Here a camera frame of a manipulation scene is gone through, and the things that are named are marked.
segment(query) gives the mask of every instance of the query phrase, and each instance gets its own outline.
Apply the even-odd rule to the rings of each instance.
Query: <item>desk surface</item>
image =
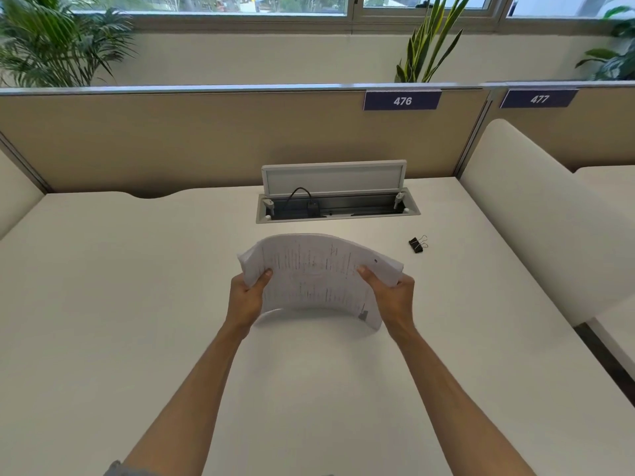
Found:
[[[4,472],[123,459],[222,323],[235,254],[323,232],[405,264],[418,328],[538,474],[630,473],[635,409],[512,250],[456,179],[406,185],[420,216],[259,225],[262,187],[45,196],[0,242]],[[252,329],[205,474],[450,471],[385,328],[312,313]]]
[[[575,175],[609,204],[635,219],[635,166],[585,167]],[[635,295],[589,321],[607,349],[635,379]]]

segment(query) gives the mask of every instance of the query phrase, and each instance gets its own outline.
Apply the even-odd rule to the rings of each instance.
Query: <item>number sign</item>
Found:
[[[364,110],[436,110],[440,98],[441,90],[368,90]]]
[[[508,90],[501,108],[562,108],[569,106],[578,89]]]

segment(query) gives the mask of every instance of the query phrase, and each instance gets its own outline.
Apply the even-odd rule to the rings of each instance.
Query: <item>potted plant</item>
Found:
[[[131,55],[130,17],[113,8],[78,15],[63,0],[0,0],[0,73],[19,87],[89,86]]]
[[[437,55],[441,50],[441,46],[448,36],[448,32],[454,26],[458,17],[463,13],[465,7],[470,0],[455,0],[454,5],[449,10],[448,16],[443,17],[445,13],[445,4],[447,0],[434,0],[434,4],[431,6],[431,0],[427,0],[425,3],[425,17],[424,22],[419,26],[418,30],[413,31],[412,36],[408,40],[408,51],[406,57],[406,63],[401,66],[401,60],[397,65],[397,74],[395,75],[395,83],[417,83],[429,82],[433,77],[434,72],[437,71],[443,60],[454,50],[458,39],[461,38],[463,30],[460,30],[443,56],[439,59],[439,63],[434,64]],[[429,58],[428,65],[424,71],[421,80],[419,75],[424,68],[425,60],[428,58],[428,52],[433,45],[434,37],[439,35],[434,44],[432,55]]]
[[[629,11],[635,10],[629,6],[618,6],[607,11],[604,18],[612,18]],[[597,71],[590,77],[592,80],[635,80],[635,19],[623,20],[616,24],[611,35],[631,40],[626,52],[620,54],[608,48],[593,48],[584,52],[587,57],[580,60],[575,67],[588,62],[600,63]]]

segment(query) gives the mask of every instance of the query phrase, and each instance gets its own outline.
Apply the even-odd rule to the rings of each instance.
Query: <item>person's right arm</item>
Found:
[[[406,360],[452,474],[535,476],[418,333],[412,317],[415,280],[404,275],[390,288],[367,267],[359,272],[373,289],[386,329]]]

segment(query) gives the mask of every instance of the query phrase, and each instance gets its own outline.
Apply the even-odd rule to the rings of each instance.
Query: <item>person's left thumb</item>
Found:
[[[262,291],[265,290],[265,287],[269,283],[269,280],[271,280],[271,276],[273,275],[273,273],[274,272],[271,269],[267,269],[265,272],[260,274],[260,277],[258,278],[256,283],[253,285],[251,290],[258,292],[259,294],[262,294]]]

